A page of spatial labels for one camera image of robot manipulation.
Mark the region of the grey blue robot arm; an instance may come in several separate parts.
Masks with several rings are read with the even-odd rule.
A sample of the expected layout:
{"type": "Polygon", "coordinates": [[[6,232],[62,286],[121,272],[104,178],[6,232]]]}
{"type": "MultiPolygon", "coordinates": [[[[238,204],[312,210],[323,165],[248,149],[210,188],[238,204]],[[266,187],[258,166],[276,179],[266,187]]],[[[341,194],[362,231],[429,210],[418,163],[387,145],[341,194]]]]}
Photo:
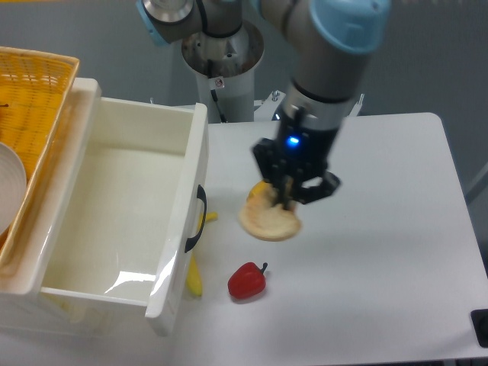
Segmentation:
{"type": "MultiPolygon", "coordinates": [[[[275,203],[290,209],[332,195],[339,179],[327,158],[355,101],[390,15],[389,1],[255,1],[257,13],[298,52],[299,61],[275,117],[274,139],[253,154],[275,203]]],[[[136,8],[161,46],[180,43],[212,121],[252,118],[253,72],[264,53],[258,29],[239,1],[138,1],[136,8]]]]}

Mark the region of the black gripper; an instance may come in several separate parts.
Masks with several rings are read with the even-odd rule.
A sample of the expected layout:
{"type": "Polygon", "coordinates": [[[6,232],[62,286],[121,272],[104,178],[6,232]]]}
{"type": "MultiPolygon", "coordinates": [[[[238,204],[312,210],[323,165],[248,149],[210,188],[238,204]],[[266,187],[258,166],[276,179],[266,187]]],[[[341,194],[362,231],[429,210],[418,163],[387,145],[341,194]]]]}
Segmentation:
{"type": "Polygon", "coordinates": [[[337,128],[314,130],[282,121],[274,140],[260,139],[252,147],[262,179],[274,189],[274,205],[295,211],[297,204],[335,193],[341,181],[328,172],[328,155],[338,132],[337,128]],[[314,178],[321,178],[318,185],[303,186],[314,178]]]}

